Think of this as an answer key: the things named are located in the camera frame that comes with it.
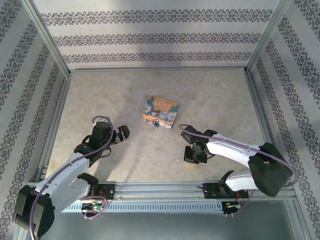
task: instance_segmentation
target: floral pattern wall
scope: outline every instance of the floral pattern wall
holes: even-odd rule
[[[319,2],[292,1],[251,73],[272,140],[299,175],[312,239],[320,239],[319,19]]]
[[[11,239],[20,188],[33,180],[64,76],[19,0],[0,0],[0,240]]]
[[[34,0],[70,69],[245,67],[279,0]]]

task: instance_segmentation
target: cable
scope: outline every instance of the cable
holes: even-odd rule
[[[227,140],[227,139],[222,140],[222,139],[217,138],[217,137],[214,137],[214,136],[205,136],[205,135],[201,135],[201,134],[197,134],[197,133],[193,133],[193,132],[187,131],[187,130],[185,130],[184,128],[182,128],[182,127],[187,127],[187,126],[189,126],[189,125],[188,125],[188,124],[180,124],[179,127],[180,127],[180,129],[181,129],[183,132],[185,132],[185,133],[187,133],[187,134],[190,134],[190,135],[192,135],[192,136],[196,136],[196,137],[200,137],[200,138],[204,138],[204,139],[212,139],[212,140],[215,140],[215,141],[220,142],[220,143],[223,143],[223,142],[224,142],[224,143],[229,143],[229,144],[233,145],[234,147],[245,148],[246,150],[250,150],[250,151],[253,151],[253,152],[255,152],[255,153],[259,153],[259,154],[265,155],[265,156],[267,156],[267,157],[269,157],[269,158],[271,158],[271,159],[274,159],[274,160],[276,160],[277,162],[285,165],[285,166],[286,166],[288,169],[290,169],[290,171],[293,173],[293,175],[294,175],[294,180],[293,180],[292,182],[284,185],[284,186],[283,186],[284,188],[291,187],[291,186],[293,186],[294,184],[296,184],[296,182],[298,181],[298,178],[299,178],[299,177],[298,177],[298,174],[297,174],[296,170],[295,170],[292,166],[290,166],[286,161],[283,161],[282,159],[280,159],[280,158],[278,158],[278,157],[276,157],[276,156],[273,156],[273,155],[271,155],[271,154],[269,154],[269,153],[266,153],[266,152],[264,152],[264,151],[261,151],[261,150],[256,150],[256,149],[254,149],[254,148],[250,148],[249,146],[246,146],[246,145],[243,145],[243,144],[234,142],[234,141],[230,141],[230,140]]]
[[[106,158],[106,157],[109,157],[109,156],[110,156],[110,154],[111,154],[111,148],[110,148],[110,147],[108,147],[106,150],[109,150],[110,152],[109,152],[108,154],[103,155],[102,157],[100,157],[101,159],[102,159],[102,158]]]
[[[239,199],[240,199],[239,192],[236,192],[236,200],[234,202],[238,201]]]
[[[207,160],[209,160],[209,159],[213,158],[214,156],[215,156],[215,155],[212,155],[212,156],[208,157],[208,158],[207,158]]]
[[[101,194],[101,195],[103,195],[104,197],[106,197],[106,194],[105,194],[104,191],[102,191],[102,190],[98,191],[98,194]]]
[[[256,190],[252,190],[251,194],[249,195],[249,197],[247,198],[247,200],[245,201],[245,203],[242,205],[242,207],[240,207],[240,209],[238,211],[236,211],[234,215],[237,215],[239,214],[244,208],[245,206],[248,204],[248,202],[250,201],[250,199],[252,199],[252,197],[254,196],[254,193],[255,193]]]
[[[84,214],[82,213],[82,215],[84,216],[85,219],[94,219],[96,217],[98,217],[100,214],[102,214],[108,205],[108,200],[104,197],[104,196],[84,196],[82,198],[80,198],[80,200],[84,200],[84,199],[102,199],[103,202],[105,202],[104,207],[99,211],[96,212],[94,210],[87,210]],[[93,216],[87,216],[87,214],[89,213],[93,213]]]
[[[31,207],[31,211],[30,211],[30,219],[29,219],[29,226],[30,226],[30,233],[31,233],[31,238],[32,240],[36,240],[36,236],[35,236],[35,229],[34,229],[34,214],[35,214],[35,209],[36,209],[36,204],[37,204],[37,201],[39,200],[39,198],[41,197],[42,193],[44,192],[44,190],[49,187],[49,184],[61,173],[63,172],[67,167],[69,167],[70,165],[74,164],[75,162],[83,159],[83,158],[86,158],[90,155],[93,155],[93,154],[96,154],[97,152],[100,152],[101,150],[103,150],[104,148],[106,148],[109,143],[111,142],[113,136],[114,136],[114,126],[112,125],[111,123],[111,120],[109,117],[107,116],[95,116],[93,119],[92,119],[92,124],[95,124],[95,120],[97,118],[102,118],[102,119],[105,119],[108,121],[108,123],[110,124],[110,127],[111,127],[111,135],[110,135],[110,138],[109,140],[100,148],[98,148],[97,150],[94,150],[90,153],[87,153],[83,156],[80,156],[76,159],[74,159],[73,161],[71,161],[71,163],[68,163],[66,165],[64,165],[59,171],[57,171],[48,181],[45,185],[43,185],[43,187],[41,188],[41,190],[39,191],[38,195],[35,197],[33,203],[32,203],[32,207]]]

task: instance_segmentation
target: beige floor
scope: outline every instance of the beige floor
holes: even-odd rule
[[[142,120],[149,95],[180,103],[172,129]],[[47,174],[91,133],[96,115],[109,116],[115,127],[127,125],[130,130],[129,139],[112,146],[112,154],[88,170],[100,181],[218,180],[243,168],[222,156],[208,164],[184,162],[182,123],[241,142],[264,143],[242,70],[78,72],[71,80]]]

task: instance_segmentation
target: wall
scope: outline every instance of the wall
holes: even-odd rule
[[[299,175],[312,239],[320,239],[320,7],[294,0],[252,71],[272,140]]]
[[[36,173],[64,76],[19,0],[0,0],[0,240]]]
[[[70,69],[245,67],[279,0],[34,0]]]

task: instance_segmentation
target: purple cable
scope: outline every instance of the purple cable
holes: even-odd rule
[[[250,195],[247,198],[247,200],[245,201],[245,203],[240,207],[240,209],[238,211],[236,211],[234,214],[232,214],[232,217],[234,217],[235,215],[239,214],[245,208],[245,206],[248,204],[250,199],[252,199],[252,197],[254,196],[255,191],[256,190],[252,190],[252,192],[250,193]]]
[[[212,139],[212,140],[218,141],[218,142],[220,142],[220,143],[223,143],[223,140],[220,139],[220,138],[217,138],[217,137],[214,137],[214,136],[204,136],[204,135],[201,135],[201,134],[193,133],[193,132],[187,131],[187,130],[185,130],[184,128],[182,128],[182,127],[184,127],[184,126],[187,127],[187,126],[189,126],[189,125],[188,125],[188,124],[181,124],[179,127],[182,129],[183,132],[185,132],[185,133],[187,133],[187,134],[190,134],[190,135],[196,136],[196,137],[201,137],[201,138],[204,138],[204,139]],[[278,158],[278,157],[276,157],[276,156],[273,156],[273,155],[271,155],[271,154],[269,154],[269,153],[266,153],[266,152],[264,152],[264,151],[256,150],[256,149],[254,149],[254,148],[250,148],[250,147],[248,147],[248,146],[246,146],[246,145],[242,145],[242,144],[237,143],[237,142],[234,142],[234,141],[230,141],[230,140],[225,139],[225,140],[224,140],[224,143],[229,143],[229,144],[232,144],[234,147],[245,148],[246,150],[250,150],[250,151],[252,151],[252,152],[265,155],[265,156],[267,156],[267,157],[269,157],[269,158],[271,158],[271,159],[274,159],[274,160],[276,160],[277,162],[285,165],[285,166],[286,166],[288,169],[290,169],[290,171],[293,173],[293,175],[294,175],[294,180],[293,180],[292,182],[288,183],[287,185],[284,185],[284,186],[283,186],[284,188],[291,187],[291,186],[293,186],[294,184],[296,184],[296,182],[298,181],[298,174],[297,174],[296,170],[295,170],[292,166],[290,166],[286,161],[283,161],[282,159],[280,159],[280,158]]]
[[[75,162],[83,159],[83,158],[86,158],[90,155],[93,155],[97,152],[100,152],[101,150],[103,150],[105,147],[107,147],[109,145],[109,143],[111,142],[113,136],[114,136],[114,126],[112,125],[111,121],[110,121],[110,118],[107,117],[107,116],[95,116],[93,119],[92,119],[92,123],[95,124],[95,120],[97,118],[102,118],[102,119],[105,119],[108,121],[108,123],[110,124],[110,127],[111,127],[111,135],[110,135],[110,138],[109,140],[106,142],[106,144],[104,144],[102,147],[98,148],[97,150],[93,151],[93,152],[90,152],[90,153],[87,153],[86,155],[83,155],[83,156],[80,156],[78,158],[76,158],[75,160],[71,161],[72,164],[74,164]],[[42,195],[42,193],[44,192],[44,190],[48,187],[48,184],[50,184],[63,170],[65,170],[67,167],[69,167],[71,164],[68,163],[67,165],[64,165],[59,171],[57,171],[49,180],[48,182],[43,185],[43,187],[41,188],[41,190],[39,191],[38,195],[35,197],[33,203],[32,203],[32,207],[31,207],[31,211],[30,211],[30,219],[29,219],[29,226],[30,226],[30,233],[31,233],[31,238],[32,240],[36,240],[36,236],[35,236],[35,229],[33,228],[34,226],[34,214],[35,214],[35,209],[36,209],[36,203],[37,201],[39,200],[40,196]],[[98,212],[94,217],[97,217],[98,215],[100,215],[103,210],[101,210],[100,212]]]
[[[107,205],[108,205],[108,200],[104,196],[84,196],[84,197],[80,198],[80,200],[84,200],[84,199],[102,199],[105,202],[104,207],[98,213],[94,210],[87,210],[84,214],[82,214],[85,219],[92,220],[92,219],[98,217],[100,214],[102,214],[106,210]]]

